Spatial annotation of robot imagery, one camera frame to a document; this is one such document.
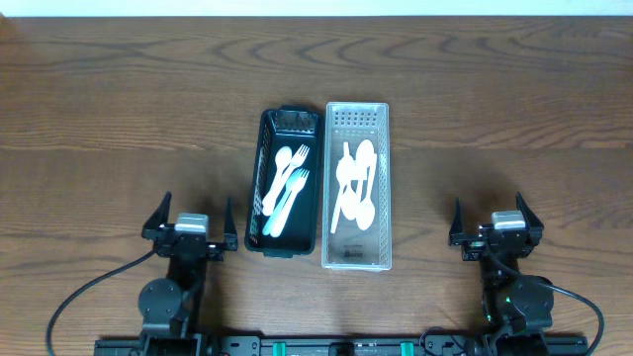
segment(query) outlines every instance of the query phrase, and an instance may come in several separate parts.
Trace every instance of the wire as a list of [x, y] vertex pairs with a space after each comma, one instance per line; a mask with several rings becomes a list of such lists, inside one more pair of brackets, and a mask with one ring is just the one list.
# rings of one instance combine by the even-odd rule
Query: wire
[[[440, 355], [436, 355], [436, 354], [434, 354], [434, 353], [432, 353], [432, 352], [430, 352], [430, 351], [428, 351], [426, 349], [426, 334], [429, 331], [432, 331], [432, 330], [446, 331], [446, 329], [441, 327], [441, 326], [431, 326], [425, 332], [423, 332], [422, 335], [419, 337], [418, 345], [422, 348], [422, 350], [424, 350], [425, 354], [432, 355], [432, 356], [440, 356]], [[464, 346], [460, 345], [460, 343], [457, 342], [457, 340], [455, 339], [455, 337], [453, 335], [448, 334], [448, 336], [453, 340], [453, 342], [455, 343], [455, 346], [459, 347], [464, 352], [466, 351], [466, 349], [464, 349]]]
[[[493, 254], [493, 252], [491, 251], [491, 246], [490, 246], [490, 242], [486, 239], [486, 251], [488, 252], [488, 254], [491, 257], [491, 260], [493, 261], [493, 263], [495, 263], [495, 265], [497, 266], [497, 268], [513, 277], [520, 277], [523, 276], [523, 274], [521, 274], [518, 271], [515, 271], [509, 267], [507, 267], [506, 265], [504, 265], [501, 261], [498, 260], [498, 258]], [[593, 342], [591, 343], [591, 346], [589, 347], [589, 349], [587, 350], [586, 355], [590, 355], [593, 353], [593, 351], [595, 351], [595, 348], [597, 348], [598, 343], [600, 343], [600, 339], [602, 338], [602, 334], [604, 333], [604, 316], [602, 315], [602, 311], [600, 311], [600, 308], [597, 307], [597, 305], [595, 305], [592, 301], [588, 300], [587, 298], [576, 294], [574, 292], [568, 291], [566, 289], [560, 288], [560, 287], [556, 287], [550, 284], [547, 284], [545, 282], [542, 281], [534, 281], [534, 280], [530, 280], [530, 282], [541, 286], [541, 287], [545, 287], [547, 289], [550, 289], [554, 292], [558, 292], [564, 296], [570, 297], [572, 299], [575, 299], [579, 302], [583, 302], [585, 303], [587, 306], [589, 306], [593, 312], [595, 312], [595, 315], [597, 316], [597, 334], [595, 335], [595, 339], [593, 340]]]
[[108, 279], [114, 275], [117, 275], [121, 272], [124, 272], [134, 266], [137, 266], [138, 264], [140, 264], [141, 262], [145, 261], [147, 258], [151, 257], [155, 252], [154, 251], [150, 251], [147, 252], [145, 255], [143, 255], [141, 258], [139, 258], [136, 261], [130, 262], [127, 265], [123, 266], [123, 267], [119, 267], [114, 271], [110, 271], [108, 273], [106, 273], [105, 275], [101, 276], [101, 277], [97, 277], [95, 279], [93, 279], [92, 281], [86, 283], [83, 287], [79, 288], [78, 290], [76, 290], [73, 294], [70, 295], [70, 297], [66, 298], [65, 301], [63, 301], [63, 303], [59, 306], [59, 308], [57, 308], [57, 310], [55, 311], [55, 313], [52, 315], [52, 317], [50, 318], [50, 321], [48, 322], [48, 327], [46, 328], [46, 350], [48, 351], [48, 356], [54, 356], [55, 353], [52, 351], [52, 328], [55, 326], [55, 322], [57, 321], [57, 319], [59, 318], [59, 316], [61, 315], [61, 312], [63, 312], [63, 310], [68, 307], [68, 305], [70, 304], [70, 302], [72, 302], [75, 298], [79, 297], [80, 294], [84, 293], [88, 288], [96, 285], [97, 283]]

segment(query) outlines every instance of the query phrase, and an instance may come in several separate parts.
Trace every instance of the white wall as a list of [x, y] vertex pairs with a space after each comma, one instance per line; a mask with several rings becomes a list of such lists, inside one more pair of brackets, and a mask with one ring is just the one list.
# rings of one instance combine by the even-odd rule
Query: white wall
[[633, 0], [0, 0], [5, 16], [633, 15]]

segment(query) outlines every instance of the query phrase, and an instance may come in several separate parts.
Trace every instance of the wood grain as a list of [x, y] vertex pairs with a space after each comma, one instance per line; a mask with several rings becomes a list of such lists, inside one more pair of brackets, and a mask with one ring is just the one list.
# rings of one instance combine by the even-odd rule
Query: wood grain
[[[390, 104], [394, 268], [238, 252], [210, 270], [203, 323], [288, 334], [476, 330], [479, 268], [446, 246], [520, 190], [546, 225], [526, 273], [603, 310], [598, 355], [633, 349], [630, 18], [1, 19], [0, 355], [44, 355], [45, 326], [88, 280], [149, 248], [162, 194], [245, 231], [258, 120], [286, 103]], [[64, 312], [59, 355], [136, 335], [152, 258]], [[556, 297], [554, 331], [593, 338]]]

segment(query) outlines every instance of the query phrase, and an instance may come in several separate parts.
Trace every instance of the white fork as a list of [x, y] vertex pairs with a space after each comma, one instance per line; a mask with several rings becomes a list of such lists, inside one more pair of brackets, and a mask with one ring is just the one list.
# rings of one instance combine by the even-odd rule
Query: white fork
[[264, 200], [262, 201], [263, 213], [266, 217], [269, 217], [271, 214], [273, 214], [273, 211], [275, 210], [275, 203], [277, 203], [277, 197], [279, 197], [279, 193], [281, 193], [281, 190], [284, 188], [284, 184], [293, 173], [293, 171], [297, 167], [300, 167], [302, 164], [304, 164], [306, 157], [308, 157], [309, 151], [310, 148], [302, 144], [297, 152], [295, 152], [295, 154], [293, 155], [293, 158], [290, 160], [290, 164], [288, 165], [288, 168], [286, 168], [286, 170], [284, 171], [281, 179], [277, 181], [278, 183], [274, 183], [270, 187], [268, 194], [266, 194]]
[[295, 184], [295, 182], [297, 182], [297, 178], [299, 178], [299, 176], [301, 175], [301, 172], [302, 172], [301, 170], [298, 170], [297, 172], [293, 173], [293, 175], [291, 175], [290, 178], [288, 178], [288, 181], [286, 182], [286, 192], [284, 192], [284, 195], [281, 197], [279, 204], [277, 204], [275, 211], [270, 216], [270, 218], [268, 218], [268, 222], [266, 222], [266, 225], [264, 226], [264, 228], [262, 228], [261, 230], [262, 234], [269, 235], [270, 232], [273, 230], [273, 226], [275, 225], [275, 220], [277, 220], [277, 218], [279, 217], [279, 214], [281, 213], [281, 210], [284, 208], [284, 204], [288, 201], [288, 197], [290, 197], [290, 193], [292, 192], [292, 187]]
[[291, 187], [292, 193], [288, 198], [288, 201], [284, 204], [284, 208], [282, 209], [279, 217], [277, 217], [274, 221], [273, 230], [270, 232], [270, 235], [273, 237], [279, 237], [281, 231], [284, 230], [284, 226], [286, 226], [286, 221], [288, 220], [288, 215], [290, 214], [290, 210], [293, 208], [293, 204], [295, 203], [295, 199], [297, 198], [297, 194], [304, 189], [306, 185], [306, 181], [308, 181], [308, 176], [310, 172], [306, 169], [302, 169], [298, 171], [300, 176], [297, 178], [297, 181]]

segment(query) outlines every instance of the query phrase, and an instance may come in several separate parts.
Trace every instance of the wooden tabletop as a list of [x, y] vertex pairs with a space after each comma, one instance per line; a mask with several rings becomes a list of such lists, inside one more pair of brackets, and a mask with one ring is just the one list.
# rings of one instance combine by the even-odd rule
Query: wooden tabletop
[[[598, 304], [599, 355], [633, 349], [633, 19], [2, 19], [0, 355], [44, 355], [57, 306], [150, 249], [162, 195], [240, 248], [209, 270], [202, 322], [266, 335], [419, 335], [485, 324], [479, 266], [447, 246], [514, 208], [545, 224], [524, 273]], [[261, 112], [389, 103], [393, 269], [335, 272], [243, 247]], [[135, 336], [152, 257], [63, 313], [58, 355]], [[553, 331], [597, 330], [556, 296]]]

